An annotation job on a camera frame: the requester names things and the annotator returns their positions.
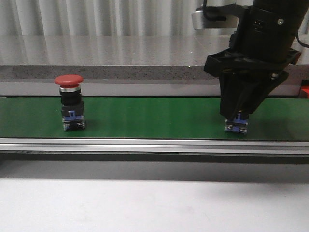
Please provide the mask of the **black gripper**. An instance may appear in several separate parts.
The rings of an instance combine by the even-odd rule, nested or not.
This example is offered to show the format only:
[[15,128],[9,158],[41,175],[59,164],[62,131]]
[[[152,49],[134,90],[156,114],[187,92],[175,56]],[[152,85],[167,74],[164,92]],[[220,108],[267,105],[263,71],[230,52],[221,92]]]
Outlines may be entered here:
[[[301,52],[290,49],[280,63],[249,58],[230,48],[207,56],[204,71],[218,77],[220,82],[220,114],[233,119],[248,99],[248,113],[252,114],[269,93],[288,78],[284,69],[297,64],[300,55]],[[259,83],[255,89],[253,83]]]

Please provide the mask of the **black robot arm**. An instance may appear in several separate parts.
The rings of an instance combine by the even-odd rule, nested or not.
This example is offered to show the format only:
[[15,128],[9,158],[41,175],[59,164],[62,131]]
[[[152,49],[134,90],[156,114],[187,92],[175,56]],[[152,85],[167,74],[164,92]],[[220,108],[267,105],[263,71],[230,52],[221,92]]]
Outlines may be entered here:
[[252,114],[278,85],[288,78],[285,68],[301,53],[291,48],[309,8],[306,0],[255,0],[251,6],[203,4],[206,20],[239,19],[229,47],[209,55],[204,71],[220,82],[220,114],[232,120]]

